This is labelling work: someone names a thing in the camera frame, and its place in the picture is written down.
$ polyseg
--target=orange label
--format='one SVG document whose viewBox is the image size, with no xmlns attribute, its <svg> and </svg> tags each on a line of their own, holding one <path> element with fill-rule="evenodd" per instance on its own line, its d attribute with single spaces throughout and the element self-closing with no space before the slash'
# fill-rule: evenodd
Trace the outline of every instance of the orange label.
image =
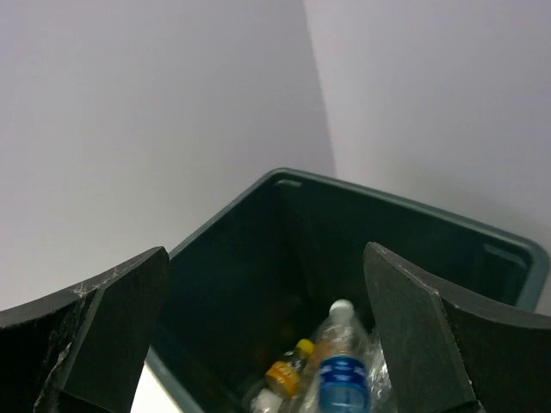
<svg viewBox="0 0 551 413">
<path fill-rule="evenodd" d="M 300 376 L 289 364 L 283 361 L 276 361 L 266 375 L 273 377 L 282 384 L 289 393 L 289 396 L 293 396 L 296 393 Z"/>
</svg>

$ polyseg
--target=gray wall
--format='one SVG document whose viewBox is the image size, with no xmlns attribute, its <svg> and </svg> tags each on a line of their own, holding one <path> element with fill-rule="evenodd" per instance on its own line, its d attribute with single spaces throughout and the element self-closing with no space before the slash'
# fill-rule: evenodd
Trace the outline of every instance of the gray wall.
<svg viewBox="0 0 551 413">
<path fill-rule="evenodd" d="M 1 2 L 0 55 L 0 310 L 333 173 L 300 2 Z"/>
<path fill-rule="evenodd" d="M 551 251 L 551 3 L 305 3 L 337 175 Z"/>
</svg>

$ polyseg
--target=bottle with blue label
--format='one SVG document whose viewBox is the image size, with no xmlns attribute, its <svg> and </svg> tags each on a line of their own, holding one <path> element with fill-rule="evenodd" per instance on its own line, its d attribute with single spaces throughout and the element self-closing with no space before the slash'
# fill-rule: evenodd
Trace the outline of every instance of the bottle with blue label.
<svg viewBox="0 0 551 413">
<path fill-rule="evenodd" d="M 368 374 L 362 361 L 368 338 L 349 301 L 333 303 L 319 343 L 319 411 L 368 413 Z"/>
</svg>

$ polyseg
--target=white cap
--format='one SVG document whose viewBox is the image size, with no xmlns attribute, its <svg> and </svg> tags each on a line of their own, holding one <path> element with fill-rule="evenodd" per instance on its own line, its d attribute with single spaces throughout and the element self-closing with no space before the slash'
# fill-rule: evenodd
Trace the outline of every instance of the white cap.
<svg viewBox="0 0 551 413">
<path fill-rule="evenodd" d="M 338 299 L 331 305 L 329 315 L 339 318 L 350 318 L 354 315 L 354 306 L 347 299 Z"/>
<path fill-rule="evenodd" d="M 268 389 L 262 389 L 252 401 L 251 408 L 255 413 L 277 413 L 282 403 L 282 398 Z"/>
</svg>

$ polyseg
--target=bin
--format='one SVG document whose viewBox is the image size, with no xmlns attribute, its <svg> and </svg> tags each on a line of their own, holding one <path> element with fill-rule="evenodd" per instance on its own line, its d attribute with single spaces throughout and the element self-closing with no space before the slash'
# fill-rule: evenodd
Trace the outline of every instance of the bin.
<svg viewBox="0 0 551 413">
<path fill-rule="evenodd" d="M 349 299 L 373 326 L 362 253 L 377 242 L 490 299 L 533 310 L 548 272 L 537 244 L 434 207 L 275 170 L 171 253 L 148 363 L 186 413 L 243 412 L 273 360 Z"/>
</svg>

